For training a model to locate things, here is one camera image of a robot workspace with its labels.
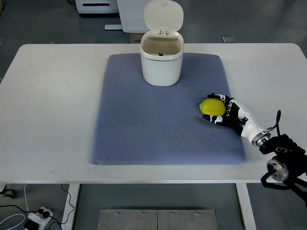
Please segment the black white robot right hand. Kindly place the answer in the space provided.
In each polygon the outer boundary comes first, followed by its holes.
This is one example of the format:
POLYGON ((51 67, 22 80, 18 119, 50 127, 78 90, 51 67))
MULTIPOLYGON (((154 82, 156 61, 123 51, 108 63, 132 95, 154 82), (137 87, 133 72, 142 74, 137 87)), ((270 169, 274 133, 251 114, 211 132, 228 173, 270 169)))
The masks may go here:
POLYGON ((239 136, 248 138, 250 142, 264 132, 264 128, 256 122, 256 118, 234 98, 215 93, 207 95, 207 99, 209 98, 222 101, 226 112, 222 116, 202 114, 204 119, 216 125, 233 128, 239 136))

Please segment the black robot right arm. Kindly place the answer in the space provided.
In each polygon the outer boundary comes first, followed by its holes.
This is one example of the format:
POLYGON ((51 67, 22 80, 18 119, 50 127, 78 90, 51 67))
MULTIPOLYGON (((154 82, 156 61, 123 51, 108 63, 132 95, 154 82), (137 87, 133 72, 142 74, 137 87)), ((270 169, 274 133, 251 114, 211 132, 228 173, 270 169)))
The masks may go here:
POLYGON ((307 173, 306 151, 286 134, 280 133, 280 118, 279 110, 275 125, 268 128, 267 132, 259 134, 254 142, 262 154, 275 153, 275 156, 267 162, 267 172, 260 181, 265 188, 292 190, 306 202, 306 191, 298 187, 298 185, 304 188, 307 186, 306 181, 299 178, 307 173))

